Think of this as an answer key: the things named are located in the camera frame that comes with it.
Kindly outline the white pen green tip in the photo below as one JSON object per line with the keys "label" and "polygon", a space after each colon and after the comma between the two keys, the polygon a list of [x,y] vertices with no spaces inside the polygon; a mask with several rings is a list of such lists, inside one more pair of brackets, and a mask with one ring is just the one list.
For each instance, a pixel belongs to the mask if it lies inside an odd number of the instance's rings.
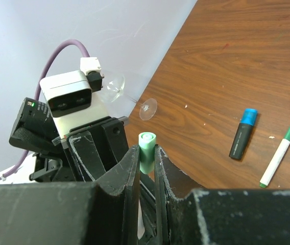
{"label": "white pen green tip", "polygon": [[290,141],[285,138],[282,139],[281,143],[279,144],[277,150],[275,151],[271,161],[269,162],[264,174],[262,175],[259,181],[259,187],[266,188],[269,185],[289,146]]}

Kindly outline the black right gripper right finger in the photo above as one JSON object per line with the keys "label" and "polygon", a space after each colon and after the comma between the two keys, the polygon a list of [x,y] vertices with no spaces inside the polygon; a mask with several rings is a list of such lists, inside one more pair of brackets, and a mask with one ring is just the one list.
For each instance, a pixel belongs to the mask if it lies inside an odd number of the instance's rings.
{"label": "black right gripper right finger", "polygon": [[290,189],[207,189],[155,147],[159,244],[290,244]]}

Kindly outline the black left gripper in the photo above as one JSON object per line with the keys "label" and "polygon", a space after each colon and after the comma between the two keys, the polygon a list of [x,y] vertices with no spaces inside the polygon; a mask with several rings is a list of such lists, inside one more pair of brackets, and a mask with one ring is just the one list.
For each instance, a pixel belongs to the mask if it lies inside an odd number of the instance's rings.
{"label": "black left gripper", "polygon": [[128,151],[123,123],[111,116],[73,129],[60,138],[49,106],[25,98],[9,143],[34,153],[37,182],[96,181],[114,168]]}

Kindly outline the black blue highlighter pen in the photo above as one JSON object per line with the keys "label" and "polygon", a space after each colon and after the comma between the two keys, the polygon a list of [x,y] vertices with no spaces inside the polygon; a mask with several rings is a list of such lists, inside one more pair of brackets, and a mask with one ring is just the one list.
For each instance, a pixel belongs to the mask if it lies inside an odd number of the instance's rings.
{"label": "black blue highlighter pen", "polygon": [[245,123],[239,123],[234,140],[230,149],[229,157],[235,160],[241,160],[245,149],[250,140],[254,126]]}

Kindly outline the blue highlighter cap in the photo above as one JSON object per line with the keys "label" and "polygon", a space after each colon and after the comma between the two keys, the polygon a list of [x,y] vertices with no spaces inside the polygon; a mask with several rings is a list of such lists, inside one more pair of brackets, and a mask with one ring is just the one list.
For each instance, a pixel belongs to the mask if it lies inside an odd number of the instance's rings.
{"label": "blue highlighter cap", "polygon": [[256,122],[258,111],[252,108],[246,108],[240,120],[241,124],[254,126]]}

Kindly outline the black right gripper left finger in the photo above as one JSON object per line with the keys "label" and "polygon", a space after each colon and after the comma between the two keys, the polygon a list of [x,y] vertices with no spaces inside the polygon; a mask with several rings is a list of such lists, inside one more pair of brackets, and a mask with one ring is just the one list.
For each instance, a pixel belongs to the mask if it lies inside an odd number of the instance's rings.
{"label": "black right gripper left finger", "polygon": [[94,182],[0,185],[0,244],[137,244],[139,147]]}

